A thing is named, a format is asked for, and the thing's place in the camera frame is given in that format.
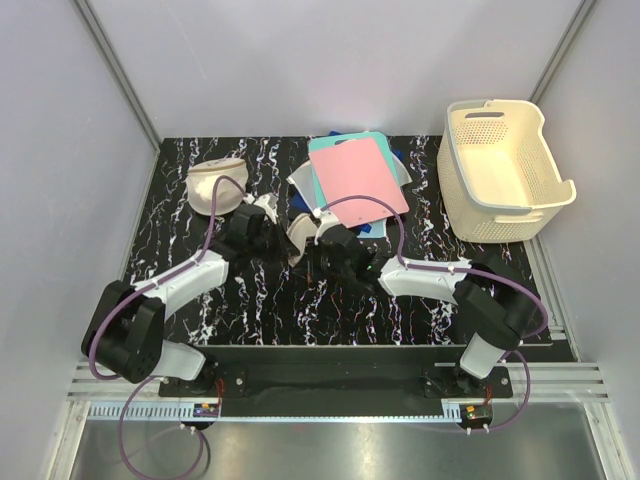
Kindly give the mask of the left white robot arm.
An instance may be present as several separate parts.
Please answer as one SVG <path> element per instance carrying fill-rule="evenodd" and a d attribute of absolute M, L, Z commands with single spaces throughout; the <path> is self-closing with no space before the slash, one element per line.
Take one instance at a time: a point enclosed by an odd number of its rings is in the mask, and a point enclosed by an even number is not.
<path fill-rule="evenodd" d="M 81 343 L 95 377 L 139 384 L 150 377 L 179 379 L 196 396 L 215 386 L 216 372 L 197 348 L 164 338 L 166 320 L 192 300 L 223 286 L 255 259 L 286 257 L 298 249 L 267 204 L 241 204 L 219 236 L 184 262 L 148 280 L 109 283 Z"/>

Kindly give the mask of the mesh laundry bag with glasses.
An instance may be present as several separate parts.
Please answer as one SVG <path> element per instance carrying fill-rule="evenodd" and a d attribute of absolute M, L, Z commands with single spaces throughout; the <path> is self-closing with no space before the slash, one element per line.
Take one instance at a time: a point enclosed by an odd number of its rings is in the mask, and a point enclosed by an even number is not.
<path fill-rule="evenodd" d="M 298 215 L 290 224 L 286 231 L 286 235 L 297 252 L 292 254 L 288 263 L 291 267 L 296 266 L 305 254 L 307 240 L 316 236 L 318 227 L 309 214 L 303 213 Z"/>

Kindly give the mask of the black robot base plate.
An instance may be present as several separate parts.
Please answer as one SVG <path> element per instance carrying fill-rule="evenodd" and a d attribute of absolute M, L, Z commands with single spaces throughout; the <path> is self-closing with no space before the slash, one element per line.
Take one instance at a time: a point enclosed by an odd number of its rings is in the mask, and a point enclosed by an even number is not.
<path fill-rule="evenodd" d="M 346 419 L 443 414 L 444 400 L 513 396 L 506 368 L 456 381 L 460 346 L 205 347 L 193 382 L 171 380 L 165 398 L 222 398 L 231 419 Z"/>

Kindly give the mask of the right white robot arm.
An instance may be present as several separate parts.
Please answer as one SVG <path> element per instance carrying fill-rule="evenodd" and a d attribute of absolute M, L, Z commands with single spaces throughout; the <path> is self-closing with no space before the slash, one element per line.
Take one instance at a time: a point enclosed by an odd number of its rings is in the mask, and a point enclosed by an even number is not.
<path fill-rule="evenodd" d="M 313 253 L 321 271 L 369 295 L 384 292 L 455 305 L 472 328 L 453 374 L 455 387 L 466 396 L 486 389 L 494 365 L 548 326 L 539 296 L 501 258 L 488 253 L 450 262 L 375 254 L 340 224 L 318 230 Z"/>

